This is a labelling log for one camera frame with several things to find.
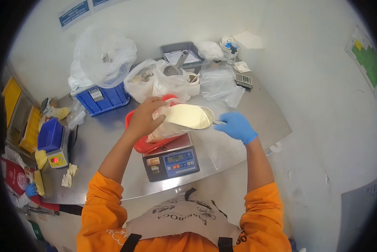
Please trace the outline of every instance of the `red plastic tray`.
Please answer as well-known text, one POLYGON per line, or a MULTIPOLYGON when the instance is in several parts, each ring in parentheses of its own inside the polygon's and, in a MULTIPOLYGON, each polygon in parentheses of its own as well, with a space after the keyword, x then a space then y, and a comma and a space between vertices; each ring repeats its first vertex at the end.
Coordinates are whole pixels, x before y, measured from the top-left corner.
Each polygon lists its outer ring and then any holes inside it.
MULTIPOLYGON (((166 101, 170 98, 177 98, 175 95, 173 94, 167 94, 165 95, 164 97, 162 97, 162 101, 166 101)), ((130 123, 130 120, 131 120, 131 117, 132 117, 132 114, 134 114, 134 111, 131 111, 130 113, 127 114, 127 116, 125 117, 125 129, 128 128, 128 124, 130 123)), ((177 139, 181 137, 180 136, 177 136, 177 137, 172 137, 172 138, 166 138, 166 139, 163 139, 157 143, 147 143, 146 142, 146 139, 148 139, 148 136, 143 136, 141 137, 135 144, 134 144, 134 149, 138 152, 138 153, 148 153, 148 152, 151 152, 153 151, 154 149, 157 149, 159 147, 162 147, 163 145, 177 139)))

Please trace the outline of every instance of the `blue plastic crate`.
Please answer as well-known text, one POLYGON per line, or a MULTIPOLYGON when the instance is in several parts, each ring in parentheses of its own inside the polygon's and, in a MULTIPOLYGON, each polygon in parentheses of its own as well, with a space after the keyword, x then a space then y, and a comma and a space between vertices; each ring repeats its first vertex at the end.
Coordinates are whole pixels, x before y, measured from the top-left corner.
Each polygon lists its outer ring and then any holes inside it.
POLYGON ((63 129, 64 126, 58 122, 56 117, 45 122, 37 136, 37 149, 45 150, 46 153, 60 149, 63 129))
POLYGON ((90 116, 124 106, 130 102, 130 95, 124 90, 124 82, 114 88, 101 88, 99 86, 94 86, 76 94, 75 97, 82 103, 82 105, 84 105, 90 116), (89 91, 95 90, 96 88, 100 90, 103 96, 103 99, 97 102, 95 102, 89 93, 89 91))

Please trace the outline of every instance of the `yellow plastic crate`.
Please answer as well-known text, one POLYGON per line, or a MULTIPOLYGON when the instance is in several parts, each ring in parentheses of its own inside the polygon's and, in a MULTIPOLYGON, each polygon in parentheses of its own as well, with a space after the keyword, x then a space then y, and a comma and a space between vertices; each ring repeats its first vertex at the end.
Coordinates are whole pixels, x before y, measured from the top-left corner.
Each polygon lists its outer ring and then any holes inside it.
POLYGON ((2 95, 5 97, 4 101, 7 111, 7 128, 9 127, 13 110, 16 106, 17 100, 19 99, 20 93, 22 93, 22 90, 16 83, 16 80, 11 77, 7 85, 5 86, 4 91, 2 92, 2 95))
POLYGON ((37 136, 38 136, 38 125, 40 123, 43 114, 33 106, 30 111, 28 124, 26 125, 26 131, 23 139, 20 141, 19 146, 24 148, 30 153, 35 152, 37 149, 37 136))

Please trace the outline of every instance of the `orange long-sleeve shirt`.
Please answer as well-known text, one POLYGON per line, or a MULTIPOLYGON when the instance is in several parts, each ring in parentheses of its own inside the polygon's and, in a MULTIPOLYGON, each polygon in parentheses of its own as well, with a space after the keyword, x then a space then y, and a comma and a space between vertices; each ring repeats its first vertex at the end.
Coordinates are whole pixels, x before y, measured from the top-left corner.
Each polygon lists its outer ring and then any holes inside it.
MULTIPOLYGON (((78 251, 117 251, 125 240, 127 211, 120 205, 123 188, 99 172, 88 186, 82 227, 76 237, 78 251)), ((240 234, 234 251, 291 251, 287 236, 282 232, 282 202, 275 183, 265 185, 245 196, 246 213, 242 215, 240 234)), ((183 233, 140 240, 136 252, 212 252, 218 251, 211 241, 195 234, 183 233)))

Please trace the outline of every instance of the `blue latex glove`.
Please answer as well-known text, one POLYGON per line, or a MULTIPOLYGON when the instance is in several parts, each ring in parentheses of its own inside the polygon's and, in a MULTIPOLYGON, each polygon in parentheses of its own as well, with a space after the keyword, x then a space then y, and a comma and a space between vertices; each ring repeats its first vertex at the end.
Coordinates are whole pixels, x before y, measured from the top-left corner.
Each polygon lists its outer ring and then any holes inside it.
POLYGON ((29 197, 32 197, 32 196, 37 195, 38 192, 37 192, 36 183, 33 182, 33 183, 31 183, 31 184, 28 184, 28 185, 26 186, 25 193, 26 193, 26 195, 29 196, 29 197))
POLYGON ((244 145, 247 145, 258 136, 246 117, 239 112, 222 114, 219 119, 226 122, 226 124, 217 124, 214 129, 225 132, 231 138, 242 140, 244 145))

